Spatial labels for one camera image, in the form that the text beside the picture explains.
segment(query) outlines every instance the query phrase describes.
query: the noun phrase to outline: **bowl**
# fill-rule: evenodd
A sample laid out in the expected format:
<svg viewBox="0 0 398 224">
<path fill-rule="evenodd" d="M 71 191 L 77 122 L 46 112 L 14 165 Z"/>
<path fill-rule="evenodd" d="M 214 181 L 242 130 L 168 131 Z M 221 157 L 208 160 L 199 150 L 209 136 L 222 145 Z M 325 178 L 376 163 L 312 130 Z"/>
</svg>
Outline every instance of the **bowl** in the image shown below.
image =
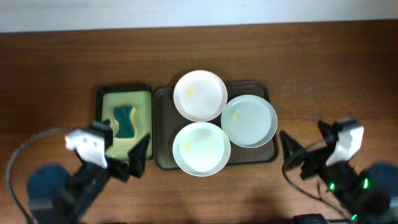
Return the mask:
<svg viewBox="0 0 398 224">
<path fill-rule="evenodd" d="M 195 70 L 185 74 L 174 88 L 174 105 L 190 121 L 210 121 L 224 110 L 225 84 L 214 73 Z"/>
<path fill-rule="evenodd" d="M 173 142 L 173 156 L 186 173 L 206 177 L 220 171 L 231 155 L 224 131 L 214 124 L 197 122 L 185 126 Z"/>
<path fill-rule="evenodd" d="M 274 108 L 255 95 L 233 98 L 221 114 L 221 127 L 237 146 L 254 148 L 274 137 L 278 119 Z"/>
</svg>

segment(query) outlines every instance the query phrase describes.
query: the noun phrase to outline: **brown tabletop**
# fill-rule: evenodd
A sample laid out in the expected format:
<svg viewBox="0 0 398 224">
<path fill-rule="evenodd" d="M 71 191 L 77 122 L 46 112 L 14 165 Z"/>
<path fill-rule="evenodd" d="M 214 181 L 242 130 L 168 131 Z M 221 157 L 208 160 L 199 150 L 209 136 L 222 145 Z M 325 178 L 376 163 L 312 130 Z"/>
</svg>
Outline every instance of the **brown tabletop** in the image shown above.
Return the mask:
<svg viewBox="0 0 398 224">
<path fill-rule="evenodd" d="M 357 171 L 379 160 L 398 163 L 398 21 L 0 34 L 0 222 L 24 222 L 4 184 L 7 160 L 21 141 L 39 130 L 88 124 L 99 86 L 140 81 L 157 88 L 196 69 L 225 81 L 263 82 L 278 130 L 302 144 L 321 138 L 320 118 L 360 119 L 363 146 L 351 161 Z M 45 162 L 70 172 L 80 166 L 62 136 L 35 144 L 14 169 L 24 205 L 28 176 Z M 109 181 L 83 220 L 238 223 L 304 213 L 339 218 L 289 186 L 282 162 L 280 153 L 271 164 L 226 167 L 198 178 L 149 161 L 141 180 Z M 316 179 L 302 182 L 298 171 L 290 176 L 316 193 Z"/>
</svg>

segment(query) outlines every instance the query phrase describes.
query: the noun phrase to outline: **green sponge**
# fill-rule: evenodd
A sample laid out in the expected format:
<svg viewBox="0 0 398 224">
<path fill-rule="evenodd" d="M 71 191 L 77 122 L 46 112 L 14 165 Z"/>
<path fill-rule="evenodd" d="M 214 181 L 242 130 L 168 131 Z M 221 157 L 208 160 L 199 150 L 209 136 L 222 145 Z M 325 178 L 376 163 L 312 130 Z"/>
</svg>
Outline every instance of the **green sponge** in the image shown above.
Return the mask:
<svg viewBox="0 0 398 224">
<path fill-rule="evenodd" d="M 135 138 L 137 133 L 134 124 L 134 113 L 136 108 L 133 106 L 120 106 L 113 109 L 113 118 L 117 128 L 117 138 Z"/>
</svg>

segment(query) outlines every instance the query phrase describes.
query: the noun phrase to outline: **yellow sauce smear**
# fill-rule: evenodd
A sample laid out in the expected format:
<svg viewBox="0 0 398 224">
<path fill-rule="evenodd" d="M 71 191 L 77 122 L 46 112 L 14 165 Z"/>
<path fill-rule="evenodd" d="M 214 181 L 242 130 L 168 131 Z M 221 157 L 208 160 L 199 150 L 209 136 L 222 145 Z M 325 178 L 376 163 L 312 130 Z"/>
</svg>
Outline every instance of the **yellow sauce smear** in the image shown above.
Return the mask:
<svg viewBox="0 0 398 224">
<path fill-rule="evenodd" d="M 234 116 L 232 117 L 235 121 L 238 120 L 238 113 L 239 113 L 239 110 L 236 110 Z"/>
<path fill-rule="evenodd" d="M 189 149 L 191 148 L 191 145 L 192 145 L 191 141 L 188 141 L 187 145 L 185 146 L 185 152 L 189 152 Z"/>
<path fill-rule="evenodd" d="M 193 86 L 191 86 L 188 90 L 188 96 L 192 96 L 193 95 Z"/>
</svg>

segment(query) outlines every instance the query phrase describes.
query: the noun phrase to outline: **wire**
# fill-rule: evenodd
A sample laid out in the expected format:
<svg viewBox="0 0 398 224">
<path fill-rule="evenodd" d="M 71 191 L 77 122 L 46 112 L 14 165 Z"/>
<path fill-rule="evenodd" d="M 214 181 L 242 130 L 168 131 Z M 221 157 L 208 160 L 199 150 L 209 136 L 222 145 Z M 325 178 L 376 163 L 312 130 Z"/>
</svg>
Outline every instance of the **wire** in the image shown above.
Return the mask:
<svg viewBox="0 0 398 224">
<path fill-rule="evenodd" d="M 299 192 L 305 194 L 306 196 L 308 196 L 308 197 L 310 197 L 310 198 L 312 198 L 312 199 L 314 199 L 314 200 L 317 200 L 317 201 L 319 201 L 319 202 L 322 202 L 322 203 L 324 203 L 325 205 L 331 207 L 331 208 L 334 209 L 336 212 L 338 212 L 343 218 L 348 218 L 348 217 L 344 214 L 344 212 L 343 212 L 341 209 L 339 209 L 338 207 L 332 205 L 331 203 L 329 203 L 329 202 L 327 202 L 327 201 L 324 201 L 321 197 L 317 197 L 317 196 L 312 195 L 311 193 L 308 193 L 307 191 L 303 190 L 302 188 L 300 188 L 298 185 L 296 185 L 293 181 L 291 181 L 291 180 L 289 179 L 289 177 L 288 177 L 287 174 L 286 174 L 286 168 L 290 165 L 290 163 L 293 161 L 293 159 L 294 159 L 295 157 L 301 156 L 302 153 L 303 153 L 302 151 L 298 151 L 298 152 L 296 152 L 295 154 L 293 154 L 293 155 L 290 157 L 290 159 L 289 159 L 288 161 L 284 162 L 284 165 L 282 166 L 282 173 L 283 173 L 283 175 L 284 175 L 284 177 L 285 177 L 285 180 L 286 180 L 294 189 L 298 190 Z"/>
<path fill-rule="evenodd" d="M 26 209 L 22 206 L 22 204 L 19 202 L 17 196 L 14 193 L 14 190 L 12 188 L 11 184 L 11 174 L 12 174 L 12 167 L 14 166 L 14 163 L 18 157 L 18 155 L 26 149 L 27 146 L 30 146 L 33 142 L 35 142 L 38 139 L 42 139 L 47 136 L 51 136 L 54 134 L 60 134 L 60 133 L 65 133 L 73 130 L 73 128 L 58 128 L 58 129 L 49 129 L 46 131 L 39 132 L 33 136 L 31 136 L 28 140 L 24 141 L 19 145 L 19 147 L 14 150 L 14 152 L 11 154 L 10 160 L 8 161 L 7 169 L 6 169 L 6 182 L 7 182 L 7 187 L 11 193 L 11 197 L 14 200 L 15 204 L 17 205 L 18 209 L 24 214 L 25 218 L 27 219 L 28 223 L 33 222 L 33 218 L 27 213 Z"/>
</svg>

